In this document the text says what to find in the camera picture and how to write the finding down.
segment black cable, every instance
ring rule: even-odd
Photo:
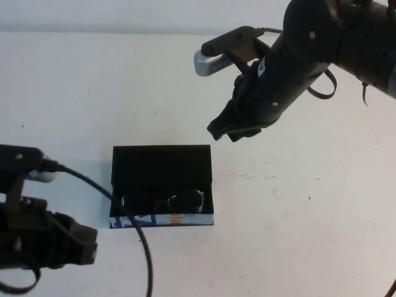
[[[394,283],[390,287],[388,293],[386,293],[385,297],[392,297],[395,294],[395,292],[396,292],[396,280],[394,281]]]
[[[35,274],[36,280],[32,285],[26,286],[25,288],[17,288],[14,286],[6,285],[3,282],[0,282],[0,291],[10,295],[22,295],[32,291],[36,287],[38,281],[41,278],[40,268],[35,262],[34,258],[29,254],[15,252],[15,251],[12,251],[8,255],[8,257],[9,259],[12,259],[14,263],[22,264],[26,266],[28,269],[30,269]]]
[[[90,178],[88,178],[88,177],[82,175],[81,173],[78,173],[68,167],[62,166],[62,165],[58,165],[57,171],[69,173],[70,175],[73,175],[76,178],[79,178],[79,179],[85,181],[87,184],[94,187],[96,190],[98,190],[103,195],[105,195],[107,198],[109,198],[110,201],[115,204],[115,206],[117,206],[127,217],[129,217],[132,224],[135,226],[136,232],[137,232],[137,234],[139,234],[140,240],[142,241],[142,244],[143,244],[144,253],[146,256],[146,260],[147,260],[147,270],[148,270],[148,279],[149,279],[148,284],[147,284],[146,297],[151,297],[151,295],[153,293],[153,262],[152,262],[151,255],[150,255],[150,248],[148,247],[149,244],[147,243],[146,237],[145,237],[141,227],[136,222],[135,216],[133,216],[133,214],[128,209],[126,209],[120,203],[120,201],[118,201],[116,198],[114,198],[113,195],[111,195],[105,188],[101,187],[99,184],[97,184],[95,181],[91,180]]]
[[[277,33],[277,34],[282,34],[283,30],[279,30],[279,29],[273,29],[273,28],[261,28],[261,30],[265,32],[270,32],[270,33]]]

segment black strap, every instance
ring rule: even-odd
[[[366,103],[366,89],[369,84],[367,82],[362,82],[362,85],[363,85],[363,102],[366,106],[368,106]]]
[[[34,287],[37,285],[38,281],[40,280],[41,277],[41,272],[39,266],[37,266],[36,262],[34,259],[26,254],[22,253],[13,253],[11,255],[12,259],[15,260],[16,263],[20,263],[23,265],[26,265],[27,268],[29,268],[33,273],[35,274],[35,282],[34,284],[30,286],[26,286],[25,288],[16,288],[13,286],[6,285],[3,282],[0,282],[0,291],[5,293],[5,294],[12,294],[12,295],[21,295],[21,294],[26,294]]]
[[[326,95],[326,94],[319,93],[319,92],[315,91],[313,88],[309,87],[308,88],[308,92],[311,93],[311,95],[314,95],[316,98],[327,100],[327,99],[330,99],[330,98],[332,98],[334,96],[335,91],[337,90],[337,80],[336,80],[335,76],[332,74],[332,72],[330,70],[328,70],[328,69],[326,69],[324,74],[333,83],[334,91],[331,94]]]

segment box lid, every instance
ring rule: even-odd
[[[128,146],[113,148],[114,194],[132,189],[195,189],[212,183],[209,145]]]

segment black wire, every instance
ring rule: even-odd
[[[390,287],[388,293],[386,293],[385,297],[392,297],[395,294],[395,292],[396,292],[396,280],[394,281],[394,283]]]
[[[148,247],[149,244],[147,243],[146,237],[145,237],[141,227],[136,222],[135,216],[133,216],[133,214],[127,208],[125,208],[120,203],[120,201],[118,201],[116,198],[114,198],[113,195],[111,195],[105,188],[101,187],[99,184],[97,184],[95,181],[91,180],[90,178],[86,177],[85,175],[82,175],[81,173],[78,173],[78,172],[76,172],[68,167],[62,166],[62,165],[59,165],[58,171],[69,173],[70,175],[73,175],[76,178],[79,178],[79,179],[85,181],[87,184],[94,187],[96,190],[98,190],[103,195],[105,195],[107,198],[109,198],[111,200],[111,202],[115,204],[115,206],[117,206],[127,217],[129,217],[132,224],[135,226],[136,232],[137,232],[137,234],[139,234],[140,240],[142,241],[142,244],[143,244],[144,253],[146,256],[146,260],[147,260],[147,270],[148,270],[148,279],[149,279],[148,284],[147,284],[146,297],[151,297],[151,295],[153,293],[153,262],[152,262],[151,255],[150,255],[150,248]]]
[[[277,34],[282,34],[283,30],[279,30],[279,29],[273,29],[273,28],[261,28],[264,33],[265,32],[270,32],[270,33],[277,33]]]

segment white wall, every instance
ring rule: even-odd
[[[218,34],[281,28],[289,0],[2,0],[0,30]]]

